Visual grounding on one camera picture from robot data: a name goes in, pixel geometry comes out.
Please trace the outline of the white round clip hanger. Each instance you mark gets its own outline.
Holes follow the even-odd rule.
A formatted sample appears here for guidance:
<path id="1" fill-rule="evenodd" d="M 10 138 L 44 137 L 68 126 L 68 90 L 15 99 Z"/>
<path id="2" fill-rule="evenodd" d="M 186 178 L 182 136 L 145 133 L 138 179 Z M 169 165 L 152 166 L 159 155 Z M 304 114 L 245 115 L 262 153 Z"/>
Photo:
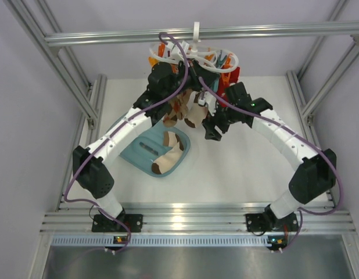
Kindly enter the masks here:
<path id="1" fill-rule="evenodd" d="M 168 58 L 169 50 L 166 48 L 166 45 L 168 42 L 172 42 L 172 43 L 174 42 L 172 40 L 166 41 L 162 36 L 159 37 L 159 40 L 160 40 L 159 43 L 152 43 L 149 47 L 149 52 L 150 52 L 150 56 L 148 57 L 149 64 L 151 66 L 154 66 L 159 62 L 166 62 L 171 65 L 179 64 L 180 61 L 176 62 Z M 179 43 L 177 43 L 176 45 L 180 48 L 183 54 L 184 51 L 180 47 Z M 198 61 L 201 67 L 205 68 L 206 70 L 212 71 L 214 73 L 220 73 L 220 74 L 227 73 L 239 67 L 239 59 L 233 52 L 227 49 L 207 47 L 204 45 L 200 45 L 199 43 L 200 43 L 200 23 L 194 22 L 192 42 L 189 43 L 190 47 L 186 53 L 186 58 L 188 60 L 194 59 Z M 222 66 L 222 68 L 218 69 L 216 68 L 215 63 L 217 61 L 217 56 L 219 55 L 220 52 L 222 52 L 223 55 L 228 54 L 229 57 L 225 62 L 225 64 Z"/>

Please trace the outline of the cream brown sock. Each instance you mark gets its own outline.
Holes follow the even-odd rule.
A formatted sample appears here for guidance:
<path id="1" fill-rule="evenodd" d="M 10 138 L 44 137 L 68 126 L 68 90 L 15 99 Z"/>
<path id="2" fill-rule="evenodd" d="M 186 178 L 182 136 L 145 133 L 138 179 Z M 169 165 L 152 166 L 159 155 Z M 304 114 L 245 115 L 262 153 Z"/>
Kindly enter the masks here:
<path id="1" fill-rule="evenodd" d="M 201 92 L 198 92 L 195 95 L 193 104 L 184 118 L 184 122 L 190 128 L 198 128 L 208 114 L 208 108 L 206 106 L 200 106 L 198 104 L 198 99 L 201 96 L 201 94 L 202 94 Z"/>

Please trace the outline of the orange clothes peg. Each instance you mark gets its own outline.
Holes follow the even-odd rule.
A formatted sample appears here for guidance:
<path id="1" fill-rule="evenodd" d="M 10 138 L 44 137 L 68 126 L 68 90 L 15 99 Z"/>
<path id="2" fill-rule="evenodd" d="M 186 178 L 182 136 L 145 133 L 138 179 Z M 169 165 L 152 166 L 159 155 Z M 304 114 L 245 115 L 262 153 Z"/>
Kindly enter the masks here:
<path id="1" fill-rule="evenodd" d="M 225 88 L 229 86 L 230 77 L 231 77 L 231 72 L 221 73 L 221 81 Z"/>

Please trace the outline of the red sock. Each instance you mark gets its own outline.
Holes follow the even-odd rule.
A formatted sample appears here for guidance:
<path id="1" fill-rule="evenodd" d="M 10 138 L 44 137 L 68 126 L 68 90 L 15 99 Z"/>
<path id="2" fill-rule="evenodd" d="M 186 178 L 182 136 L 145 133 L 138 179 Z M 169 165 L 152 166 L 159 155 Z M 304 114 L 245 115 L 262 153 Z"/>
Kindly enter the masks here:
<path id="1" fill-rule="evenodd" d="M 231 84 L 237 83 L 239 75 L 240 67 L 237 67 L 235 70 L 228 73 L 221 73 L 216 91 L 217 95 L 223 98 L 225 96 L 225 89 L 228 88 Z"/>

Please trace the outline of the argyle beige orange sock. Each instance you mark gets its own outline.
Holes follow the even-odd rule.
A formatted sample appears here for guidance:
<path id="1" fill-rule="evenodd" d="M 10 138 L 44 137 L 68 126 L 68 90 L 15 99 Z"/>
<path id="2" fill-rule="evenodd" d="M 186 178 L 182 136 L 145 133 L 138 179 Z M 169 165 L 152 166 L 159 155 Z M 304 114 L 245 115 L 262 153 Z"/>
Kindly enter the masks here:
<path id="1" fill-rule="evenodd" d="M 166 113 L 163 118 L 163 124 L 165 127 L 173 127 L 177 121 L 183 120 L 188 113 L 188 102 L 193 93 L 192 89 L 183 91 L 175 96 L 169 104 L 171 105 L 171 111 Z"/>

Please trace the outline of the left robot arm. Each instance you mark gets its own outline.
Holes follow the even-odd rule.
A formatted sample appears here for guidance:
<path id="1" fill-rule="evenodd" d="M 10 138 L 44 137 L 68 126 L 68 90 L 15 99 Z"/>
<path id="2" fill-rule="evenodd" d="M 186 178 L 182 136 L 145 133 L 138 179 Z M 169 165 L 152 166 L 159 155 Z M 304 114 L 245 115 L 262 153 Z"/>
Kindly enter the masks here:
<path id="1" fill-rule="evenodd" d="M 146 90 L 134 102 L 125 116 L 101 138 L 73 151 L 73 178 L 89 192 L 105 224 L 113 231 L 123 228 L 124 209 L 112 193 L 114 179 L 109 166 L 139 135 L 154 127 L 172 107 L 170 101 L 186 90 L 200 91 L 203 84 L 212 85 L 219 74 L 204 69 L 191 59 L 180 61 L 174 71 L 167 62 L 159 62 L 151 69 Z"/>

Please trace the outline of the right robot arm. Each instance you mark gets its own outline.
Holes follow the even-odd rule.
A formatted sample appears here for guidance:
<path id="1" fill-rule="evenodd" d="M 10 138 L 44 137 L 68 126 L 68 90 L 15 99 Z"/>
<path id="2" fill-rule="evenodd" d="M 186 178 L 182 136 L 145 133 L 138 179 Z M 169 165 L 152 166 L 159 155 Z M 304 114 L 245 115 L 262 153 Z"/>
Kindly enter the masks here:
<path id="1" fill-rule="evenodd" d="M 225 98 L 213 92 L 204 81 L 200 83 L 205 92 L 198 101 L 209 111 L 202 121 L 207 140 L 220 141 L 230 125 L 246 124 L 267 139 L 295 172 L 288 189 L 260 213 L 258 230 L 279 230 L 294 211 L 337 184 L 336 154 L 331 149 L 322 151 L 299 136 L 264 98 L 252 99 L 244 83 L 228 87 Z"/>

